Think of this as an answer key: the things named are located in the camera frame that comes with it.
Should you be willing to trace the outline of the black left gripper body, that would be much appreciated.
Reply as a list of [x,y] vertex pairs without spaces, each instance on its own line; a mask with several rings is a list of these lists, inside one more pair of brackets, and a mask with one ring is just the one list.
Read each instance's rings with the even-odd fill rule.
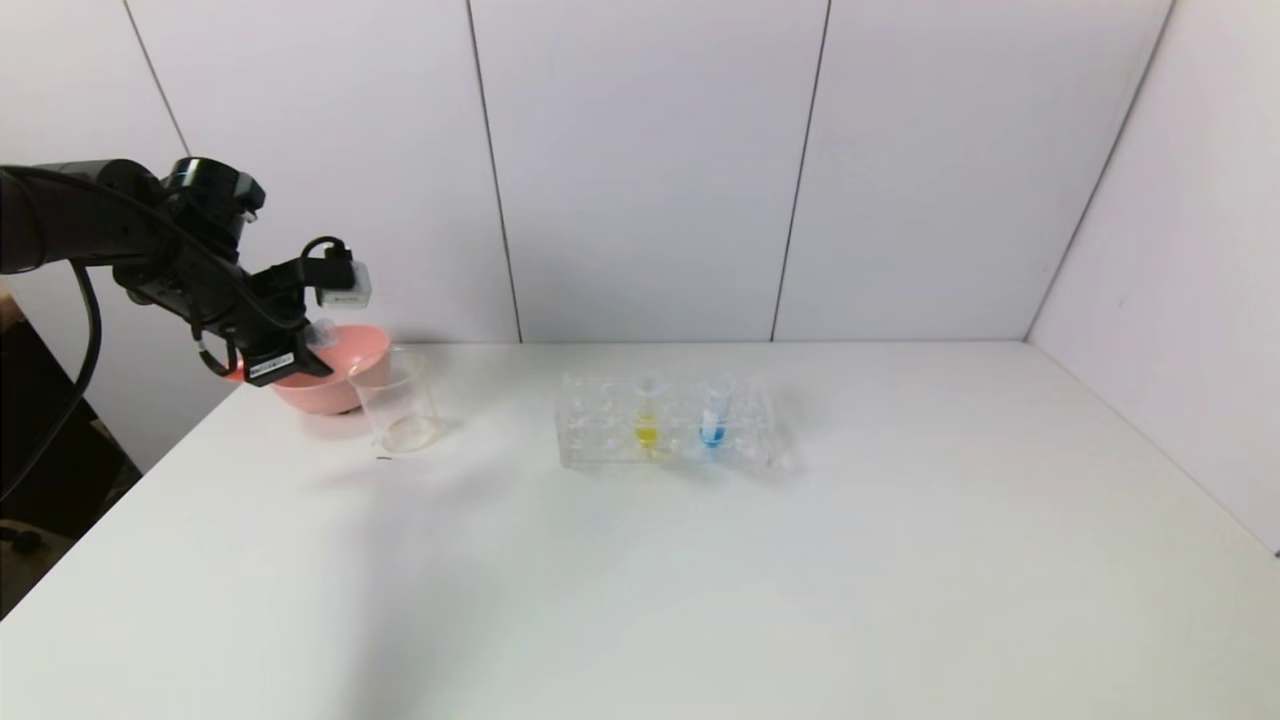
[[238,331],[238,354],[242,380],[264,387],[288,377],[306,364],[308,350],[306,331],[310,322],[303,319],[288,327],[270,322],[251,324]]

